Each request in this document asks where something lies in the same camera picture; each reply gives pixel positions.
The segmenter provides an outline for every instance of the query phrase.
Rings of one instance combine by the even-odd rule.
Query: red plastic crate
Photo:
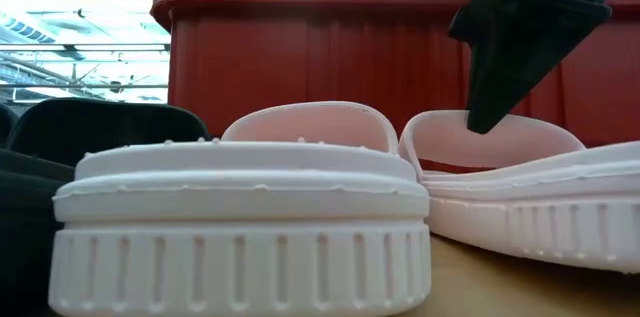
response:
[[[155,0],[172,34],[169,103],[213,135],[278,104],[350,100],[398,131],[413,115],[464,108],[469,51],[447,37],[467,0]],[[611,22],[513,113],[589,146],[640,139],[640,0],[609,0]]]

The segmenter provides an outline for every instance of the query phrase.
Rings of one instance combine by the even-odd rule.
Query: ceiling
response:
[[[0,0],[0,100],[166,102],[170,36],[149,15],[151,2]],[[77,88],[8,88],[62,83]]]

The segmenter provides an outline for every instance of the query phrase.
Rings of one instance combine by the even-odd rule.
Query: pink slide sandal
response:
[[[586,149],[558,126],[514,115],[479,135],[466,117],[424,112],[400,139],[431,196],[433,233],[517,257],[640,272],[640,142]],[[420,160],[493,170],[423,171]]]
[[[431,288],[429,201],[380,112],[280,106],[85,157],[54,197],[63,316],[383,316]]]

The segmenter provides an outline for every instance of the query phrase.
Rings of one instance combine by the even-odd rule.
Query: wooden table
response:
[[[433,287],[397,317],[640,317],[640,275],[503,256],[433,237]]]

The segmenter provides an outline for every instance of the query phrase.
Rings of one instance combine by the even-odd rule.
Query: slide sandal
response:
[[[73,168],[0,149],[0,295],[20,316],[46,308],[53,236],[62,225],[51,196],[73,181]]]
[[[54,197],[61,315],[381,316],[431,286],[429,201],[356,103],[274,107],[221,140],[99,152]]]
[[[174,106],[52,98],[20,117],[6,148],[75,166],[86,152],[207,136],[198,116]]]
[[[546,262],[640,272],[640,142],[586,149],[568,131],[509,115],[491,132],[466,111],[431,111],[405,127],[400,155],[431,196],[433,233]],[[493,170],[423,171],[420,160]]]

